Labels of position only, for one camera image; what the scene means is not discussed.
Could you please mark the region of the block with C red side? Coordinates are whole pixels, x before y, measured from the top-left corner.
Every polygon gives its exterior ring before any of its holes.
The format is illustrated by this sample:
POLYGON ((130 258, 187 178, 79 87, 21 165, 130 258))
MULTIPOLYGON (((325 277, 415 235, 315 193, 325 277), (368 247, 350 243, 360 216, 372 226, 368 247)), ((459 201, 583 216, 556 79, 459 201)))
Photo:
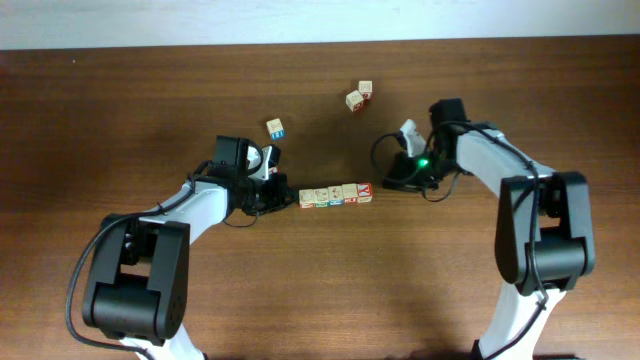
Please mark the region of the block with C red side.
POLYGON ((301 189, 298 194, 298 203, 301 208, 314 208, 315 196, 313 189, 301 189))

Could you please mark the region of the block with green side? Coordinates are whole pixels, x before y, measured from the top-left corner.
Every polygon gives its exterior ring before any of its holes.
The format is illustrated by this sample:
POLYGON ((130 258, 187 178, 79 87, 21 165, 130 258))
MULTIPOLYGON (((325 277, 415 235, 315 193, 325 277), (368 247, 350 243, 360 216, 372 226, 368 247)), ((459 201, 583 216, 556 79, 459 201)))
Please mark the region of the block with green side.
POLYGON ((313 190, 314 205, 316 208, 329 206, 329 192, 327 188, 317 188, 313 190))

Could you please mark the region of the block with car picture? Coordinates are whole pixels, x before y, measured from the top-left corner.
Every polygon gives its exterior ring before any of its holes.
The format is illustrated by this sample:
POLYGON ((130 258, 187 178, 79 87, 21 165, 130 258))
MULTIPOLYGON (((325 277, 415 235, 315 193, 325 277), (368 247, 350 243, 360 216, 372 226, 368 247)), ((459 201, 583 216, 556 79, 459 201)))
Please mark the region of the block with car picture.
POLYGON ((341 185, 329 186, 327 190, 330 206, 338 206, 344 204, 343 188, 341 185))

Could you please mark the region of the block with red X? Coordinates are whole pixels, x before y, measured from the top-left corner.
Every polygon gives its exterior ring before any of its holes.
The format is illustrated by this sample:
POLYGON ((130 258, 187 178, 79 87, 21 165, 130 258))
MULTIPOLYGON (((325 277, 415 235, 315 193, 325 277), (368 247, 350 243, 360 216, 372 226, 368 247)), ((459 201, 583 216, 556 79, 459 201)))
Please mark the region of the block with red X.
POLYGON ((357 202, 367 203, 371 202, 373 198, 373 188, 370 183, 358 183, 357 188, 357 202))

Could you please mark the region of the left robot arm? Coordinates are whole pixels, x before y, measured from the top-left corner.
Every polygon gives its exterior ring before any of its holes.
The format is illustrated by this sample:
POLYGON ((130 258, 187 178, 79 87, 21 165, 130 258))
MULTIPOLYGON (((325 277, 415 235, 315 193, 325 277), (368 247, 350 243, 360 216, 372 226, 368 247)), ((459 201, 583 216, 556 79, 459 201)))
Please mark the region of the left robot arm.
POLYGON ((71 335, 141 359, 205 358, 183 324, 190 247, 236 210, 258 219, 295 202, 277 169, 280 155, 274 144, 219 136, 212 159, 190 172, 178 193, 147 211, 107 216, 74 268, 66 299, 73 300, 88 264, 82 319, 107 339, 81 336, 67 317, 71 335))

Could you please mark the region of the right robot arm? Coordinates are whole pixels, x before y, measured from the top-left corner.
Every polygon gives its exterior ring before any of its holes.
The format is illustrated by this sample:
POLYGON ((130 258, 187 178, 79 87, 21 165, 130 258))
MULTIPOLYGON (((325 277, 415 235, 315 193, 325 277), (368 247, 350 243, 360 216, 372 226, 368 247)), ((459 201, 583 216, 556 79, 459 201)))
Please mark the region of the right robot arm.
POLYGON ((469 120, 459 98, 434 103, 429 117, 428 136, 412 120, 391 133, 402 150, 382 185, 425 195, 447 176, 469 175, 497 196, 494 257, 502 286, 470 356, 531 359, 554 308, 595 267, 586 177, 542 165, 494 124, 469 120))

